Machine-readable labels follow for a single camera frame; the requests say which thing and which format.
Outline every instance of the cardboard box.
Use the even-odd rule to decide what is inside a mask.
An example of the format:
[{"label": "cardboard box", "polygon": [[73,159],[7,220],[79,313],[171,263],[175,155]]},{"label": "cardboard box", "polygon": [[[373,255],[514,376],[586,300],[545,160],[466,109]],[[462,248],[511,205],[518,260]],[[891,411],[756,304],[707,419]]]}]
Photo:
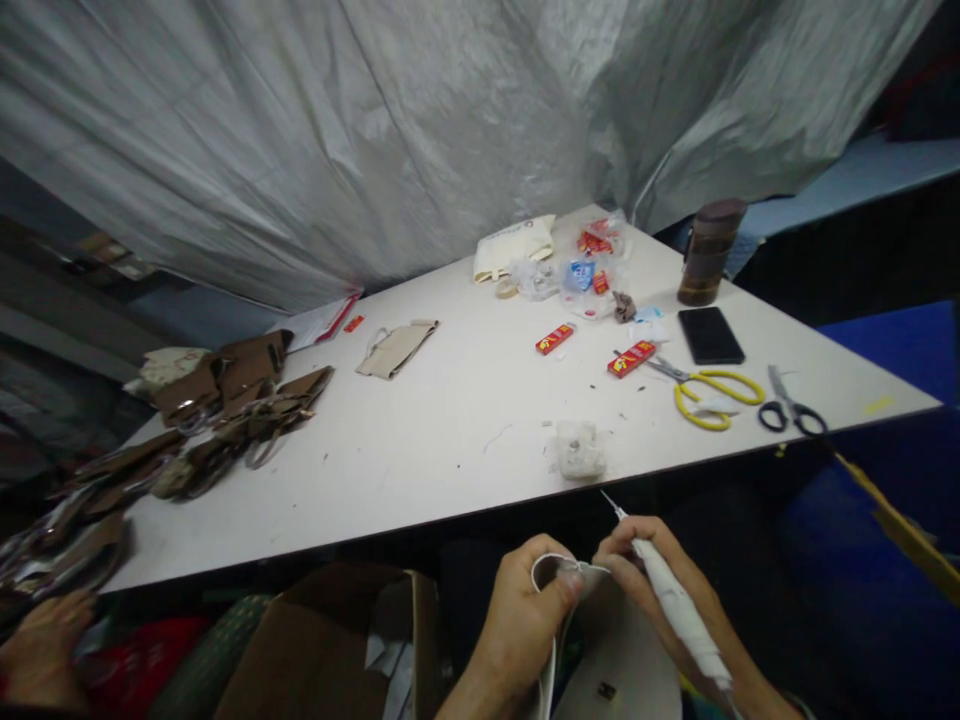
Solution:
[{"label": "cardboard box", "polygon": [[93,235],[85,237],[80,241],[80,249],[85,253],[93,255],[105,265],[110,265],[125,255],[130,254],[129,250],[105,232],[95,232]]},{"label": "cardboard box", "polygon": [[[440,708],[437,592],[417,572],[413,592],[413,717]],[[352,718],[380,720],[390,681],[364,670],[367,633],[380,591],[404,571],[331,563],[275,599],[230,680],[217,720]]]}]

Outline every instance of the brown thermos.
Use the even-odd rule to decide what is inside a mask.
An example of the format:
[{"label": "brown thermos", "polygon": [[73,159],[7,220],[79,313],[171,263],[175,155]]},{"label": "brown thermos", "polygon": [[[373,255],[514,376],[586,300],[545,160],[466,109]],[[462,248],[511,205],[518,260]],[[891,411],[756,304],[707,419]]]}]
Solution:
[{"label": "brown thermos", "polygon": [[747,207],[743,200],[729,198],[704,205],[694,215],[677,291],[677,299],[684,305],[700,307],[717,299],[727,255]]}]

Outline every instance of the black smartphone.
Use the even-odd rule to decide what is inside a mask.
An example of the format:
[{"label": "black smartphone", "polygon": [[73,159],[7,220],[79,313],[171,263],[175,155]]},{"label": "black smartphone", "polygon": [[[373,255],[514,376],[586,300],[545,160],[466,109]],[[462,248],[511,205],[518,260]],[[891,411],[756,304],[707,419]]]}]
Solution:
[{"label": "black smartphone", "polygon": [[681,310],[677,314],[697,365],[740,365],[746,359],[720,308]]}]

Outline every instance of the hand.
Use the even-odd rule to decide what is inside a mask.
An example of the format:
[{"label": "hand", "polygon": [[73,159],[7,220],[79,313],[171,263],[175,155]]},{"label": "hand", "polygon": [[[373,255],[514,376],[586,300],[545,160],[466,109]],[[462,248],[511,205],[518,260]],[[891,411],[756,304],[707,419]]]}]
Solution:
[{"label": "hand", "polygon": [[560,573],[536,591],[530,571],[547,553],[573,557],[549,535],[538,535],[503,557],[477,647],[438,719],[501,718],[536,682],[560,624],[583,591],[580,572]]},{"label": "hand", "polygon": [[[710,637],[719,648],[723,662],[733,677],[732,698],[724,697],[716,684],[704,677],[686,646],[673,631],[660,606],[660,601],[650,586],[650,581],[635,564],[639,564],[640,561],[633,553],[630,544],[634,538],[651,541],[666,560],[677,580],[690,594],[710,632]],[[680,672],[705,697],[710,698],[720,707],[728,707],[732,699],[737,711],[747,720],[750,718],[765,720],[803,718],[763,677],[727,619],[720,605],[720,598],[710,587],[700,568],[687,556],[673,533],[660,518],[624,518],[610,537],[600,543],[597,554],[593,558],[593,564],[605,567],[613,573],[617,584],[643,610]]]},{"label": "hand", "polygon": [[86,698],[71,658],[93,620],[96,598],[86,590],[40,603],[0,647],[0,669],[7,676],[5,700],[85,712]]}]

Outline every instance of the scissors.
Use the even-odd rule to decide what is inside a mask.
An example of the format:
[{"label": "scissors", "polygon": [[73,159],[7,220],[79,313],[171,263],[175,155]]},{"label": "scissors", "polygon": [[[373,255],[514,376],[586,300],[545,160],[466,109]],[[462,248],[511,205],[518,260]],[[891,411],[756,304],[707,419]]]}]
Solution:
[{"label": "scissors", "polygon": [[[787,429],[787,425],[789,425],[789,420],[792,420],[793,424],[797,426],[797,429],[807,437],[825,435],[827,432],[827,423],[816,411],[808,408],[806,405],[795,403],[790,399],[790,396],[787,394],[787,388],[783,384],[783,376],[780,374],[780,371],[777,370],[777,366],[770,365],[767,371],[770,373],[770,384],[773,385],[773,392],[777,396],[777,399],[765,403],[760,408],[760,412],[757,414],[757,417],[760,419],[760,424],[767,430],[784,432]],[[773,413],[773,415],[776,416],[776,422],[771,422],[764,417],[765,414],[769,413]],[[810,429],[804,424],[805,418],[813,420],[819,427],[815,430]]]},{"label": "scissors", "polygon": [[[743,375],[737,375],[736,373],[727,372],[726,370],[702,370],[698,373],[685,373],[683,370],[679,370],[671,365],[667,360],[662,357],[651,358],[647,360],[648,365],[652,365],[660,372],[665,375],[669,375],[674,380],[677,381],[677,387],[674,389],[674,397],[677,401],[677,409],[680,411],[680,414],[683,415],[687,420],[692,422],[697,427],[702,427],[704,430],[726,430],[730,427],[730,416],[722,412],[714,412],[720,421],[719,422],[708,422],[703,418],[699,418],[694,415],[692,412],[687,410],[686,405],[683,404],[683,396],[686,395],[688,398],[694,402],[700,402],[700,398],[697,397],[693,390],[687,387],[687,383],[691,380],[696,380],[697,382],[705,383],[709,385],[714,390],[719,390],[724,395],[729,395],[734,400],[738,400],[745,405],[759,405],[764,400],[763,388],[757,385],[750,378],[745,378]],[[748,397],[746,395],[741,395],[735,389],[726,385],[722,382],[714,380],[715,377],[729,378],[731,380],[736,380],[737,382],[746,385],[748,388],[753,390],[755,397]]]}]

